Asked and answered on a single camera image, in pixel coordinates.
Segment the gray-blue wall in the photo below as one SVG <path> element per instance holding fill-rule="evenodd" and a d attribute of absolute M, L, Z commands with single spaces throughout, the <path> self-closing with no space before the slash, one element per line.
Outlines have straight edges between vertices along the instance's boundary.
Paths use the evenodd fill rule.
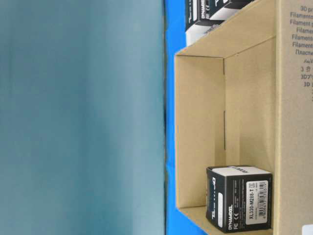
<path fill-rule="evenodd" d="M 162 3 L 0 1 L 0 234 L 164 234 Z"/>

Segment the barcode sticker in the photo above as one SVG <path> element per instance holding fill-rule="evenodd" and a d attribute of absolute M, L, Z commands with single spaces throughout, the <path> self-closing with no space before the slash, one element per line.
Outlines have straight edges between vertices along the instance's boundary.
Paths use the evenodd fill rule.
<path fill-rule="evenodd" d="M 268 181 L 246 183 L 246 224 L 268 221 Z"/>

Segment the dynamixel logo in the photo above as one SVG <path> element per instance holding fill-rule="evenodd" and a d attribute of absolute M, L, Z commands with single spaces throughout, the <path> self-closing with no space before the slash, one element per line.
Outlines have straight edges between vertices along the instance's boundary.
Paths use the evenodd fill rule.
<path fill-rule="evenodd" d="M 246 170 L 239 168 L 239 167 L 231 166 L 231 168 L 241 171 L 242 173 L 248 173 Z"/>
<path fill-rule="evenodd" d="M 201 0 L 201 19 L 205 19 L 205 0 Z"/>
<path fill-rule="evenodd" d="M 233 229 L 233 205 L 228 207 L 228 230 Z"/>
<path fill-rule="evenodd" d="M 216 179 L 214 177 L 212 177 L 212 183 L 213 183 L 213 211 L 212 211 L 212 219 L 215 218 L 215 184 L 216 184 Z"/>

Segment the ce mark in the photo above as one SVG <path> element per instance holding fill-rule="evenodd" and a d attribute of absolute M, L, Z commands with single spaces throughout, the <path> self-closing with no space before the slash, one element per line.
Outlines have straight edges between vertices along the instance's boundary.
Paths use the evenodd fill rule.
<path fill-rule="evenodd" d="M 234 213 L 234 220 L 237 220 L 237 219 L 239 219 L 239 214 L 238 213 Z"/>

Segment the white label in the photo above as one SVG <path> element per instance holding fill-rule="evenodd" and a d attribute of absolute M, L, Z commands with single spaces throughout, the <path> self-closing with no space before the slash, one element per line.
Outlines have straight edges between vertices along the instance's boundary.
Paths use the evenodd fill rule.
<path fill-rule="evenodd" d="M 223 227 L 223 194 L 219 192 L 219 226 Z"/>
<path fill-rule="evenodd" d="M 213 171 L 222 176 L 269 174 L 268 171 L 252 166 L 229 166 L 214 168 Z"/>
<path fill-rule="evenodd" d="M 304 225 L 302 227 L 302 235 L 313 235 L 313 224 Z"/>
<path fill-rule="evenodd" d="M 246 183 L 246 224 L 263 224 L 268 221 L 268 181 Z"/>
<path fill-rule="evenodd" d="M 193 13 L 193 20 L 194 20 L 194 21 L 196 21 L 196 20 L 197 20 L 197 17 L 198 17 L 198 16 L 197 16 L 197 14 L 198 14 L 198 13 L 197 13 L 197 10 L 198 10 L 198 9 L 197 9 L 197 7 L 198 7 L 198 6 L 197 6 L 197 1 L 198 1 L 198 0 L 193 0 L 193 3 L 192 3 L 192 4 L 193 4 L 193 5 L 192 5 L 192 7 L 193 7 L 193 12 L 194 12 L 194 13 Z"/>

